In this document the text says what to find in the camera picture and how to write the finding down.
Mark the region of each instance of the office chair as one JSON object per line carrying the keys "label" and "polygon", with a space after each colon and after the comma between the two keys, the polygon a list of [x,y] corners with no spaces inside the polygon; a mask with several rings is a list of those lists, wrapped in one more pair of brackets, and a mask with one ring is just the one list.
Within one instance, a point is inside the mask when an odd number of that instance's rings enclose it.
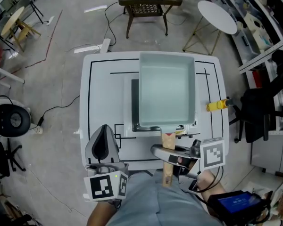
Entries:
{"label": "office chair", "polygon": [[8,161],[10,162],[11,168],[13,171],[16,171],[16,168],[14,167],[14,164],[21,170],[21,171],[26,171],[25,168],[22,168],[19,163],[15,160],[15,153],[22,148],[22,145],[17,146],[15,150],[11,150],[10,147],[10,142],[8,138],[8,149],[5,151],[2,143],[0,142],[0,180],[4,177],[9,177],[10,172],[9,172],[9,166],[8,166]]}
{"label": "office chair", "polygon": [[258,89],[248,89],[241,97],[242,108],[233,106],[236,118],[229,125],[239,121],[239,137],[234,141],[241,141],[243,125],[247,143],[252,143],[263,137],[268,140],[268,131],[275,123],[275,116],[283,117],[281,112],[275,111],[274,96],[283,89],[283,51],[277,50],[272,54],[272,60],[278,64],[278,76],[267,86]]}

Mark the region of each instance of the concrete floor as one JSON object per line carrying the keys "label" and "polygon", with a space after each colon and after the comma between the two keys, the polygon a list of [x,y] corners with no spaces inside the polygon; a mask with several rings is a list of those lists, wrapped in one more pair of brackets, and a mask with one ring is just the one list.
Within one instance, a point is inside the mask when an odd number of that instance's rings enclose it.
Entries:
{"label": "concrete floor", "polygon": [[[54,16],[49,26],[36,24],[42,33],[37,40],[28,39],[25,52],[8,59],[6,52],[2,67],[24,78],[25,84],[3,79],[12,85],[10,90],[0,86],[0,95],[5,94],[18,100],[32,110],[37,123],[42,113],[56,105],[67,105],[80,93],[83,58],[91,52],[74,54],[64,52],[83,44],[101,44],[107,27],[104,10],[84,13],[84,10],[101,5],[110,5],[117,0],[37,0],[36,6],[44,14],[44,20]],[[200,19],[197,10],[199,0],[184,0],[180,8],[168,13],[169,32],[161,17],[134,19],[129,39],[125,38],[128,15],[121,15],[111,27],[117,43],[110,47],[112,52],[132,50],[176,51],[183,45]],[[107,11],[112,20],[121,14],[123,7],[113,5]],[[26,22],[38,22],[32,14]],[[209,38],[213,46],[215,35]],[[113,40],[111,32],[108,38]],[[227,95],[241,97],[247,88],[243,76],[239,75],[240,59],[230,37],[222,35],[214,55],[222,66]],[[12,139],[12,146],[23,145],[18,156],[27,172],[12,172],[2,183],[6,194],[21,209],[32,213],[43,225],[85,225],[95,203],[83,200],[85,169],[81,161],[79,134],[79,99],[70,107],[46,113],[42,135],[24,135]],[[227,191],[233,190],[252,170],[250,145],[243,139],[235,144],[236,125],[230,127],[230,144],[222,183]]]}

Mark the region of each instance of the yellow object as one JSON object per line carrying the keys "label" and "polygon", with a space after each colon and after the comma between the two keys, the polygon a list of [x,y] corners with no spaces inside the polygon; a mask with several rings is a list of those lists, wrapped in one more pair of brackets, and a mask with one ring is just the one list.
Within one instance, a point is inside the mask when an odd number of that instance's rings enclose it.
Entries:
{"label": "yellow object", "polygon": [[207,111],[216,111],[216,110],[222,110],[222,109],[227,108],[225,104],[227,100],[228,99],[218,100],[216,102],[207,104]]}

